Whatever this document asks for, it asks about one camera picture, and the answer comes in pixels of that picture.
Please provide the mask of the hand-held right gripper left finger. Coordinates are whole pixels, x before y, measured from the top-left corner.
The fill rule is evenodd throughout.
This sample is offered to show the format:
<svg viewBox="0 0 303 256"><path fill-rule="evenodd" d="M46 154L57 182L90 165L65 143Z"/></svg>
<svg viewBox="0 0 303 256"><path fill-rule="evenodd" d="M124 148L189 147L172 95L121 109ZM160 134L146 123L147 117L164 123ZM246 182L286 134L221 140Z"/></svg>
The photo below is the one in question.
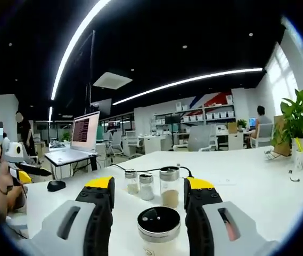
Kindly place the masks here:
<svg viewBox="0 0 303 256"><path fill-rule="evenodd" d="M114 177L89 181L75 200L50 213L32 238L39 255L108 255Z"/></svg>

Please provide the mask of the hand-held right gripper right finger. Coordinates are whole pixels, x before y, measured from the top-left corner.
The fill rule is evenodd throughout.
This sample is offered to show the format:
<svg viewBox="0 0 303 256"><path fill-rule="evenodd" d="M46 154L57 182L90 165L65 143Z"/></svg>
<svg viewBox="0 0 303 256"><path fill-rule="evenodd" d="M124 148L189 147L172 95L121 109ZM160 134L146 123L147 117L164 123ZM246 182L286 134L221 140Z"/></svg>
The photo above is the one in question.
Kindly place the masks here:
<svg viewBox="0 0 303 256"><path fill-rule="evenodd" d="M255 221L235 204L223 201L204 180L184 180L185 225L190 255L272 255L278 241L268 241Z"/></svg>

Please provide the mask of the person's left hand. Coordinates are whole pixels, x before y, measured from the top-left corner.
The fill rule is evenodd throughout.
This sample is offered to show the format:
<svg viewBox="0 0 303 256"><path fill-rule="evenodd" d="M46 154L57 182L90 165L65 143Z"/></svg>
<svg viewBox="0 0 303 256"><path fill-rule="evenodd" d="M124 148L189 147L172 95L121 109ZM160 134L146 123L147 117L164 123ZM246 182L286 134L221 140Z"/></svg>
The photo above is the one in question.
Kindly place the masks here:
<svg viewBox="0 0 303 256"><path fill-rule="evenodd" d="M26 204L26 192L23 186L14 186L7 193L7 211L14 212Z"/></svg>

